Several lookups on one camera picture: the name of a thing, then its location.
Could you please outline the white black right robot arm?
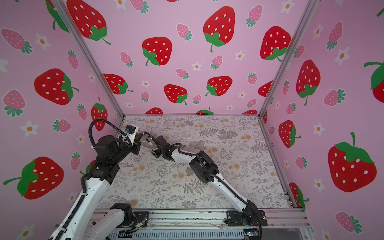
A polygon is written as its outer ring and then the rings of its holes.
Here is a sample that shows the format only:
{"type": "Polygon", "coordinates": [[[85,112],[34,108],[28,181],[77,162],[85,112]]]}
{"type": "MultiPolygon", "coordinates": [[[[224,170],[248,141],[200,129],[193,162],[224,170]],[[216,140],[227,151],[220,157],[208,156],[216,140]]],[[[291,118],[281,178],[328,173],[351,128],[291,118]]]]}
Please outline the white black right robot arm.
{"type": "Polygon", "coordinates": [[[182,144],[169,144],[163,136],[154,138],[147,132],[143,133],[142,143],[152,149],[156,157],[175,163],[189,164],[197,178],[204,184],[213,186],[232,204],[233,208],[240,213],[241,221],[245,226],[261,227],[258,216],[258,207],[246,197],[241,195],[231,184],[225,180],[220,173],[217,164],[204,152],[191,153],[182,150],[182,144]]]}

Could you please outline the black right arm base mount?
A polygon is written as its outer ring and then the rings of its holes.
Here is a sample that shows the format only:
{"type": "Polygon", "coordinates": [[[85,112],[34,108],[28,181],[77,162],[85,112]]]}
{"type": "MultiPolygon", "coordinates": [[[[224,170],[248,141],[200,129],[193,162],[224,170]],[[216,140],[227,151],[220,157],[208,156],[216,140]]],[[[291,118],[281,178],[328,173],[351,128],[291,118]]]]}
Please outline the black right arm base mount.
{"type": "Polygon", "coordinates": [[[265,227],[268,225],[264,211],[258,210],[256,214],[246,215],[238,211],[226,211],[224,224],[230,227],[265,227]]]}

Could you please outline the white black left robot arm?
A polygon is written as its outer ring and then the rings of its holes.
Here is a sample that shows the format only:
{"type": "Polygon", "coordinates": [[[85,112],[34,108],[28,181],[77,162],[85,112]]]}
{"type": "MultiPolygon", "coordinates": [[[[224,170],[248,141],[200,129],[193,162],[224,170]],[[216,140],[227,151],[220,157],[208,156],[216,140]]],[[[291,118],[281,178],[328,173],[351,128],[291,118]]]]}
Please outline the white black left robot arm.
{"type": "Polygon", "coordinates": [[[111,187],[118,171],[119,163],[129,154],[137,155],[141,148],[142,134],[138,127],[128,125],[122,131],[107,120],[94,120],[88,129],[92,148],[97,152],[94,166],[81,177],[82,192],[63,222],[52,233],[52,240],[106,240],[117,227],[128,227],[129,234],[141,229],[145,221],[139,221],[130,204],[114,204],[104,217],[91,230],[89,221],[104,193],[111,187]],[[105,123],[120,133],[118,138],[107,135],[95,142],[93,127],[105,123]]]}

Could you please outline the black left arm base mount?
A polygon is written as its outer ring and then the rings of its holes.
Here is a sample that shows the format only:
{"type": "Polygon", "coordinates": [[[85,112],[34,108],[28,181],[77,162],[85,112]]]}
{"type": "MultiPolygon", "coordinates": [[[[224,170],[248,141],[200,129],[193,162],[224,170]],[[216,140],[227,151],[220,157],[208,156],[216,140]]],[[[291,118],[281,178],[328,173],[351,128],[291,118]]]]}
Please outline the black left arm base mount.
{"type": "Polygon", "coordinates": [[[125,229],[126,234],[133,234],[142,228],[146,228],[150,212],[132,212],[125,215],[125,220],[118,227],[125,229]]]}

